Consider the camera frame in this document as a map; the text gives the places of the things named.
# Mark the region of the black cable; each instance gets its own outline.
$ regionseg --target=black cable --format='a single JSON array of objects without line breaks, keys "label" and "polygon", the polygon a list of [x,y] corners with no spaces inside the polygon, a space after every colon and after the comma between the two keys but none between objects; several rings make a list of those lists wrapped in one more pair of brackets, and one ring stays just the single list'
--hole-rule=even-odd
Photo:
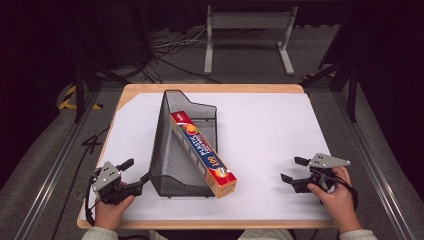
[{"label": "black cable", "polygon": [[163,59],[161,59],[161,58],[155,57],[155,59],[157,59],[157,60],[159,60],[159,61],[161,61],[161,62],[164,62],[164,63],[166,63],[166,64],[168,64],[168,65],[170,65],[170,66],[172,66],[172,67],[175,67],[175,68],[177,68],[177,69],[179,69],[179,70],[181,70],[181,71],[183,71],[183,72],[186,72],[186,73],[189,73],[189,74],[192,74],[192,75],[195,75],[195,76],[198,76],[198,77],[204,78],[204,79],[206,79],[206,80],[209,80],[209,81],[212,81],[212,82],[220,83],[220,84],[221,84],[221,82],[220,82],[220,81],[218,81],[218,80],[215,80],[215,79],[213,79],[213,78],[206,77],[206,76],[204,76],[204,75],[201,75],[201,74],[198,74],[198,73],[194,73],[194,72],[190,72],[190,71],[188,71],[188,70],[182,69],[182,68],[177,67],[177,66],[175,66],[174,64],[172,64],[172,63],[170,63],[170,62],[167,62],[167,61],[165,61],[165,60],[163,60]]},{"label": "black cable", "polygon": [[135,238],[150,240],[150,238],[143,236],[143,235],[130,235],[130,236],[126,236],[126,237],[118,236],[119,240],[129,240],[129,239],[135,239]]},{"label": "black cable", "polygon": [[153,72],[155,72],[155,73],[156,73],[156,75],[158,76],[159,81],[160,81],[160,82],[162,82],[162,79],[161,79],[161,77],[160,77],[160,74],[159,74],[158,72],[156,72],[155,67],[153,67],[153,65],[152,65],[152,64],[150,64],[150,63],[149,63],[149,66],[152,68]]},{"label": "black cable", "polygon": [[[320,174],[321,176],[324,175],[323,173],[311,169],[311,171]],[[334,176],[334,177],[330,177],[328,175],[324,175],[324,177],[326,179],[330,179],[333,180],[341,185],[343,185],[347,190],[349,190],[350,194],[352,195],[352,200],[353,200],[353,209],[356,211],[356,209],[358,208],[358,192],[355,190],[355,188],[353,188],[352,186],[349,185],[349,183],[347,183],[345,180],[343,180],[342,178],[338,177],[338,176]]]},{"label": "black cable", "polygon": [[[98,138],[99,138],[99,137],[100,137],[100,136],[101,136],[104,132],[106,132],[108,129],[109,129],[109,127],[107,127],[106,129],[104,129],[103,131],[101,131],[101,132],[99,133],[99,135],[95,135],[95,139],[92,141],[92,144],[95,144],[95,143],[97,142],[97,139],[98,139]],[[67,193],[67,195],[66,195],[65,203],[63,204],[63,206],[62,206],[62,210],[60,211],[60,214],[59,214],[59,218],[58,218],[58,220],[56,221],[56,226],[55,226],[55,228],[54,228],[53,235],[52,235],[52,238],[51,238],[52,240],[54,240],[54,239],[55,239],[56,234],[57,234],[57,231],[59,230],[59,225],[60,225],[60,222],[62,221],[62,217],[63,217],[63,214],[64,214],[64,212],[65,212],[66,205],[68,204],[69,196],[71,195],[71,192],[72,192],[72,189],[73,189],[73,187],[74,187],[74,184],[75,184],[76,178],[77,178],[77,176],[78,176],[79,169],[81,168],[82,161],[84,160],[84,158],[85,158],[85,156],[86,156],[86,154],[87,154],[88,150],[89,150],[90,148],[92,148],[92,147],[93,147],[93,145],[89,145],[89,146],[87,146],[87,148],[85,149],[85,151],[84,151],[84,153],[83,153],[82,157],[80,158],[80,161],[79,161],[79,163],[78,163],[78,166],[77,166],[77,168],[76,168],[76,170],[75,170],[75,173],[74,173],[74,176],[73,176],[73,178],[72,178],[71,186],[70,186],[69,191],[68,191],[68,193]]]},{"label": "black cable", "polygon": [[132,82],[128,81],[127,79],[124,79],[124,78],[120,77],[119,75],[115,74],[114,72],[111,72],[109,70],[102,68],[101,66],[97,65],[94,62],[86,61],[86,64],[87,64],[87,66],[91,67],[92,69],[94,69],[98,72],[101,72],[103,75],[106,75],[110,79],[112,79],[112,80],[114,80],[118,83],[121,83],[124,86],[132,83]]},{"label": "black cable", "polygon": [[179,34],[172,41],[170,41],[166,37],[158,37],[158,39],[159,38],[166,38],[167,42],[162,43],[162,41],[160,41],[159,43],[157,43],[156,46],[153,46],[153,49],[157,49],[157,48],[161,48],[161,47],[167,47],[167,50],[166,51],[154,50],[154,52],[161,54],[160,57],[163,57],[163,56],[166,56],[166,55],[177,54],[178,52],[183,50],[185,47],[190,47],[190,46],[193,46],[196,43],[198,43],[199,41],[196,40],[196,38],[200,38],[204,34],[204,32],[205,32],[205,29],[200,31],[200,32],[193,33],[191,35]]},{"label": "black cable", "polygon": [[[137,75],[137,74],[139,74],[141,71],[143,71],[143,68],[146,66],[146,64],[143,64],[142,66],[140,66],[140,67],[137,67],[136,69],[134,69],[133,71],[131,71],[131,72],[128,72],[128,73],[124,73],[124,74],[121,74],[121,75],[118,75],[119,77],[121,77],[121,78],[124,78],[124,79],[126,79],[126,80],[128,80],[129,78],[132,78],[132,77],[134,77],[135,75]],[[100,80],[102,80],[102,81],[115,81],[115,80],[113,80],[113,79],[111,79],[110,77],[104,77],[104,76],[99,76],[99,75],[97,75],[99,78],[100,78]]]},{"label": "black cable", "polygon": [[317,234],[318,234],[318,231],[319,231],[319,229],[315,229],[315,230],[314,230],[314,232],[312,233],[311,238],[310,238],[309,240],[314,240],[314,239],[315,239],[315,237],[316,237],[316,236],[317,236]]},{"label": "black cable", "polygon": [[[185,38],[192,38],[193,36],[194,36],[194,37],[195,37],[195,36],[197,36],[197,35],[198,35],[199,33],[201,33],[202,31],[197,32],[197,33],[191,33],[191,36],[190,36],[190,37],[187,37],[187,35],[188,35],[188,34],[181,34],[181,33],[170,33],[170,34],[165,34],[165,35],[162,35],[162,36],[158,36],[158,37],[153,38],[153,41],[155,41],[155,40],[159,40],[159,43],[157,43],[159,46],[160,46],[160,45],[165,45],[165,44],[168,44],[168,43],[175,42],[175,41],[176,41],[176,39],[178,39],[178,37],[180,37],[180,36],[182,36],[182,35],[185,35],[185,36],[186,36]],[[168,37],[171,37],[171,36],[176,36],[176,37],[174,37],[174,40],[173,40],[173,41],[169,40],[169,38],[168,38]],[[165,38],[165,39],[167,40],[167,42],[166,42],[166,43],[163,43],[163,44],[160,44],[160,43],[162,43],[162,41],[160,40],[161,38]]]},{"label": "black cable", "polygon": [[144,74],[144,76],[146,77],[146,78],[148,78],[152,83],[154,83],[154,84],[156,84],[156,82],[149,76],[149,75],[147,75],[147,73],[145,73],[144,71],[141,71],[143,74]]},{"label": "black cable", "polygon": [[85,204],[84,204],[84,209],[85,209],[85,218],[87,220],[88,223],[90,223],[91,226],[94,226],[94,219],[93,219],[93,208],[97,205],[97,203],[99,203],[99,201],[95,202],[94,205],[90,208],[88,207],[89,204],[89,198],[90,198],[90,187],[91,185],[94,183],[94,179],[96,179],[99,174],[100,171],[102,170],[102,168],[98,168],[96,169],[96,171],[94,172],[94,174],[92,174],[89,178],[88,184],[87,184],[87,188],[85,190]]}]

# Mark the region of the metal rail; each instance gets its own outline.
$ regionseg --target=metal rail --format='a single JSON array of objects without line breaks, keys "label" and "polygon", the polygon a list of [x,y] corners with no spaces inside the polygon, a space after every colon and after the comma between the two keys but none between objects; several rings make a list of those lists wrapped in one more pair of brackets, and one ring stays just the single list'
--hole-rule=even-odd
[{"label": "metal rail", "polygon": [[365,159],[364,165],[365,169],[368,172],[368,175],[371,177],[371,181],[374,184],[377,194],[380,197],[380,200],[386,209],[387,215],[389,216],[390,221],[399,237],[399,239],[405,240],[415,240],[417,239],[414,233],[409,228],[406,223],[405,218],[403,217],[402,210],[399,207],[399,203],[396,200],[396,197],[393,194],[393,191],[387,182],[383,172],[380,167],[375,163],[370,150],[367,147],[365,139],[362,135],[362,132],[356,123],[352,123],[350,120],[349,113],[346,109],[346,100],[343,98],[342,93],[335,92],[333,93],[334,99],[343,113],[345,121],[348,123],[350,131],[355,137],[356,142],[362,152],[362,155]]},{"label": "metal rail", "polygon": [[[90,109],[90,107],[88,106],[93,106],[95,104],[98,95],[98,92],[89,93],[85,109]],[[85,111],[78,123],[72,126],[65,140],[65,143],[56,158],[55,163],[53,164],[49,174],[47,175],[46,180],[41,185],[40,191],[38,192],[34,203],[32,204],[27,216],[25,217],[21,227],[19,228],[19,231],[17,232],[14,238],[15,240],[25,240],[30,238],[32,231],[37,225],[37,222],[40,219],[41,214],[43,213],[44,208],[46,207],[47,202],[49,201],[50,196],[56,187],[60,175],[62,174],[62,171],[68,160],[69,151],[73,147],[75,139],[78,136],[82,126],[84,125],[84,122],[87,119],[89,113],[90,111]]]}]

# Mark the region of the hand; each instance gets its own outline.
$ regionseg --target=hand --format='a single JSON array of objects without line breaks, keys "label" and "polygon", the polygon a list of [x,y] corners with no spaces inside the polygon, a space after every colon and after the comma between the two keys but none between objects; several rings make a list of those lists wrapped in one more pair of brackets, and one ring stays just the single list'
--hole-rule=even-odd
[{"label": "hand", "polygon": [[105,204],[99,201],[96,205],[94,226],[114,231],[121,223],[122,214],[131,205],[135,197],[130,195],[118,205]]},{"label": "hand", "polygon": [[[345,167],[333,168],[333,172],[336,176],[346,181],[349,186],[352,186],[349,173]],[[309,190],[321,200],[328,213],[336,220],[340,234],[362,229],[353,207],[352,194],[345,186],[339,183],[334,186],[335,190],[327,193],[315,184],[308,184]]]}]

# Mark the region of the metal stand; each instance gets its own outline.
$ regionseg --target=metal stand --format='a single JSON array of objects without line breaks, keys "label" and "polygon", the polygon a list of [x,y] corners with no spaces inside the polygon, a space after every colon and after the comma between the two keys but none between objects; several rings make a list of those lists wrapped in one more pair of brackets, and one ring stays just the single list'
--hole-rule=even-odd
[{"label": "metal stand", "polygon": [[349,113],[350,119],[352,122],[356,122],[355,118],[355,105],[356,105],[356,92],[357,92],[357,64],[354,62],[342,61],[340,63],[331,65],[330,67],[314,74],[306,80],[303,80],[300,85],[305,88],[312,83],[320,80],[327,74],[330,74],[334,71],[337,71],[334,75],[334,78],[331,80],[329,84],[329,88],[333,92],[340,92],[347,81],[349,82],[349,95],[347,101],[347,111]]},{"label": "metal stand", "polygon": [[213,42],[212,29],[234,28],[282,28],[285,29],[284,40],[278,42],[278,51],[283,60],[287,75],[293,75],[294,70],[287,54],[287,45],[296,18],[297,7],[292,7],[291,12],[254,13],[254,12],[212,12],[208,6],[207,36],[205,69],[206,75],[212,74]]},{"label": "metal stand", "polygon": [[102,87],[102,83],[96,76],[96,72],[101,72],[105,76],[118,83],[121,83],[124,86],[131,83],[128,80],[116,75],[112,71],[106,70],[95,63],[80,62],[75,67],[75,85],[77,94],[77,116],[75,117],[75,123],[81,119],[81,116],[85,112],[84,83],[87,85],[90,91],[99,92]]}]

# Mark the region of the mesh magazine holder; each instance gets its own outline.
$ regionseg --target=mesh magazine holder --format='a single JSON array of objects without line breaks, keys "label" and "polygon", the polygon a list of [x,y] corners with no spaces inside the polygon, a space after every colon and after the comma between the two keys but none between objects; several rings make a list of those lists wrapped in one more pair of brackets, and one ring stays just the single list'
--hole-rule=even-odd
[{"label": "mesh magazine holder", "polygon": [[214,196],[204,176],[173,132],[170,113],[185,111],[211,146],[217,150],[216,107],[192,103],[180,90],[166,90],[150,163],[150,181],[161,197]]}]

